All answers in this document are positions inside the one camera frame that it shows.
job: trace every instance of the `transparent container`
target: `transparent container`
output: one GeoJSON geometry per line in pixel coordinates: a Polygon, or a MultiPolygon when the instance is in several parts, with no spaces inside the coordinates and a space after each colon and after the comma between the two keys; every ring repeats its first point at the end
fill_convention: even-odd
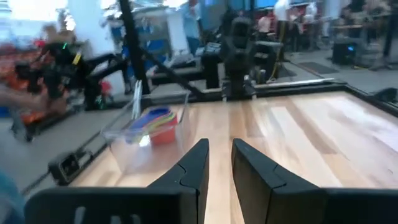
{"type": "Polygon", "coordinates": [[[137,116],[142,101],[161,96],[149,95],[131,101],[122,112],[101,131],[109,150],[123,174],[164,172],[170,169],[191,147],[188,94],[183,94],[181,105],[157,105],[143,109],[137,116]],[[156,108],[168,106],[175,113],[167,124],[151,128],[131,128],[132,124],[156,108]]]}

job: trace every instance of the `clear plastic bin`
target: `clear plastic bin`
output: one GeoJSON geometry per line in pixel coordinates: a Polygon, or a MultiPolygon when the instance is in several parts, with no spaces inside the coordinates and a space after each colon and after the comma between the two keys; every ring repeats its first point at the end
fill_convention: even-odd
{"type": "MultiPolygon", "coordinates": [[[[173,125],[155,129],[129,128],[135,120],[133,117],[137,117],[134,111],[138,104],[146,98],[156,98],[151,95],[130,102],[112,123],[103,128],[101,133],[122,173],[163,172],[171,168],[192,147],[188,94],[182,97],[185,97],[184,104],[169,106],[176,113],[173,125]]],[[[142,114],[159,107],[162,106],[143,109],[142,114]]]]}

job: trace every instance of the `robot workstation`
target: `robot workstation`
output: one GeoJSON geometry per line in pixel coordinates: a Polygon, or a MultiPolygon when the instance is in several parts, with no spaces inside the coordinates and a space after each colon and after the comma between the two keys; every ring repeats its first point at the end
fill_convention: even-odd
{"type": "Polygon", "coordinates": [[[206,69],[178,74],[142,47],[129,1],[119,3],[130,58],[104,57],[109,68],[90,76],[81,75],[93,68],[84,60],[42,76],[52,98],[68,77],[67,88],[84,89],[97,110],[106,107],[98,80],[131,63],[133,97],[26,190],[27,224],[398,223],[398,108],[385,93],[332,78],[254,82],[257,47],[282,44],[257,41],[247,17],[231,19],[213,50],[221,84],[206,69]],[[148,77],[144,60],[161,76],[148,77]],[[214,86],[199,90],[195,77],[214,86]],[[156,78],[185,90],[151,94],[156,78]],[[48,179],[54,188],[40,188],[48,179]]]}

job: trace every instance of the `gray floor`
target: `gray floor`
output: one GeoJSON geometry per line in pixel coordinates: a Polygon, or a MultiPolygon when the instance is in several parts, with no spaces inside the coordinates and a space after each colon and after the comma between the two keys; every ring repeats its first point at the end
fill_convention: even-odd
{"type": "MultiPolygon", "coordinates": [[[[292,58],[294,63],[318,62],[327,66],[330,62],[325,58],[330,52],[305,53],[292,58]]],[[[293,70],[297,76],[281,78],[278,82],[298,80],[311,80],[319,77],[312,75],[291,63],[285,63],[289,70],[293,70]]],[[[398,74],[394,71],[370,72],[368,70],[350,70],[337,68],[340,72],[324,75],[326,78],[338,78],[348,82],[364,91],[376,91],[385,87],[398,87],[398,74]]],[[[193,82],[203,89],[204,82],[193,82]]],[[[180,89],[175,84],[160,86],[154,93],[165,94],[180,89]]],[[[61,152],[72,151],[98,132],[107,122],[115,117],[119,111],[104,111],[82,113],[59,123],[38,136],[34,142],[27,144],[18,142],[8,130],[11,122],[7,119],[0,121],[0,169],[12,176],[20,189],[29,185],[47,170],[47,163],[61,152]]],[[[88,146],[96,150],[104,139],[98,137],[88,146]]],[[[47,178],[37,189],[54,186],[50,178],[47,178]]]]}

